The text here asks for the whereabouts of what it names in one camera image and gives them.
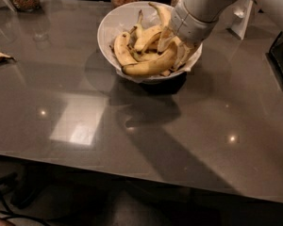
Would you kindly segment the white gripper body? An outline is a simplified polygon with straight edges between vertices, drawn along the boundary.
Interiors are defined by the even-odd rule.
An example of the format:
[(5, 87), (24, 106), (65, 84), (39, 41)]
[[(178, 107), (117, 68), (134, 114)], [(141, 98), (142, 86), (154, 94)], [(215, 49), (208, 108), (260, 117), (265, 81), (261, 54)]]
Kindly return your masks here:
[(216, 24), (216, 21), (202, 22), (196, 19), (186, 9), (184, 2), (179, 1), (171, 12), (169, 28), (182, 41), (187, 44), (194, 44), (205, 40)]

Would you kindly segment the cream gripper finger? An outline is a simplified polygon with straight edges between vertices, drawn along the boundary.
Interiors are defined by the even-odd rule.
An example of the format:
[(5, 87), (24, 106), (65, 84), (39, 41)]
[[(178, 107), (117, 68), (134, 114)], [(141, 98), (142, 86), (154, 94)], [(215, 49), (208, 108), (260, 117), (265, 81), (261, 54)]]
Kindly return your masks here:
[(193, 45), (188, 45), (186, 42), (182, 41), (179, 37), (175, 37), (174, 42), (177, 46), (177, 54), (176, 54), (176, 61), (172, 67), (172, 70), (177, 71), (195, 53), (195, 51), (199, 47), (199, 44), (196, 43)]
[(173, 30), (168, 26), (164, 26), (158, 39), (158, 52), (164, 52), (174, 37), (175, 33)]

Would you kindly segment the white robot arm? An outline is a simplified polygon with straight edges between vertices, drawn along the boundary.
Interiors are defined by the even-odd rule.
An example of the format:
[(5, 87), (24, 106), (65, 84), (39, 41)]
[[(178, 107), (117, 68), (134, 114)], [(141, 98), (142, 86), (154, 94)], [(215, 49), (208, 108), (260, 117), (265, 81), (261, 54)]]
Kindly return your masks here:
[[(158, 49), (164, 50), (174, 36), (188, 46), (205, 40), (218, 23), (222, 12), (238, 0), (180, 0), (171, 11)], [(283, 32), (283, 0), (251, 0), (266, 13)]]

